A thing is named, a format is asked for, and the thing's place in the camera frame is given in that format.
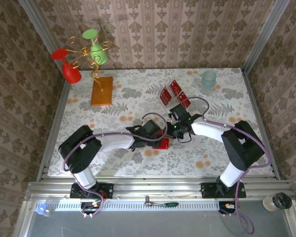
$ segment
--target purple cable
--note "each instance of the purple cable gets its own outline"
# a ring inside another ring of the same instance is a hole
[[[223,124],[221,122],[214,122],[214,121],[210,121],[208,119],[205,118],[205,114],[207,113],[207,111],[209,110],[209,103],[207,100],[205,100],[204,98],[202,97],[199,97],[199,96],[191,96],[191,97],[188,97],[186,99],[184,99],[183,101],[181,101],[181,103],[183,103],[184,101],[186,100],[189,100],[189,99],[200,99],[202,101],[204,101],[206,104],[207,104],[207,109],[203,112],[202,114],[202,118],[205,122],[209,123],[209,124],[212,124],[212,125],[217,125],[217,126],[223,126],[223,127],[228,127],[228,128],[231,128],[231,129],[234,129],[236,130],[237,132],[240,132],[242,134],[244,134],[245,136],[249,137],[251,140],[253,140],[255,143],[258,144],[258,146],[263,150],[263,152],[265,153],[266,157],[267,157],[267,163],[266,164],[263,164],[263,165],[254,165],[254,166],[251,166],[249,167],[244,173],[243,175],[240,177],[240,179],[238,180],[237,182],[237,188],[236,188],[236,196],[235,196],[235,205],[236,205],[236,215],[238,217],[238,221],[240,223],[240,225],[242,226],[242,228],[245,230],[245,232],[247,232],[249,235],[253,235],[255,233],[255,227],[253,225],[253,222],[249,219],[249,217],[247,217],[246,215],[244,214],[241,214],[239,213],[239,203],[238,203],[238,193],[239,193],[239,186],[240,186],[240,180],[243,179],[246,174],[249,172],[250,169],[254,169],[254,168],[265,168],[265,167],[268,167],[270,164],[271,164],[271,156],[270,156],[270,153],[268,152],[268,150],[265,148],[265,146],[258,140],[256,139],[255,137],[253,137],[252,135],[250,135],[249,133],[237,128],[237,127],[234,127],[234,126],[230,126],[230,125],[227,125],[227,124]],[[252,231],[249,232],[245,227],[244,225],[242,224],[242,221],[240,219],[240,217],[243,217],[243,218],[246,218],[251,226],[252,226]]]
[[[98,133],[98,134],[94,134],[94,135],[91,135],[91,136],[88,136],[87,138],[83,139],[78,145],[76,145],[69,153],[68,155],[66,156],[66,158],[64,159],[64,162],[63,162],[63,170],[64,171],[69,171],[69,169],[66,169],[65,165],[69,159],[69,157],[82,145],[84,144],[85,142],[87,142],[88,140],[90,140],[91,138],[94,138],[94,137],[99,137],[99,136],[107,136],[107,135],[129,135],[129,136],[133,136],[133,137],[138,137],[138,138],[141,138],[143,140],[146,140],[146,141],[159,141],[161,140],[162,138],[165,137],[165,135],[167,134],[167,131],[168,131],[168,125],[167,125],[167,120],[161,116],[160,114],[158,113],[154,113],[154,112],[151,112],[151,113],[147,113],[145,114],[142,119],[144,119],[144,117],[146,117],[147,115],[157,115],[159,117],[161,117],[163,119],[163,121],[165,122],[165,130],[162,134],[161,137],[159,138],[156,138],[156,139],[150,139],[150,138],[146,138],[146,137],[142,137],[142,136],[138,136],[138,135],[135,135],[135,134],[132,134],[132,133],[129,133],[129,132],[107,132],[107,133]],[[85,187],[83,187],[77,180],[75,180],[77,182],[77,184],[80,186],[80,188],[86,192],[89,192],[89,193],[92,193],[92,194],[95,194],[97,196],[100,197],[101,199],[101,204],[100,204],[100,207],[93,213],[91,214],[92,216],[96,215],[102,208],[103,204],[104,204],[104,199],[102,197],[101,194],[95,192],[95,191],[92,191],[92,190],[89,190],[89,189],[86,189]]]

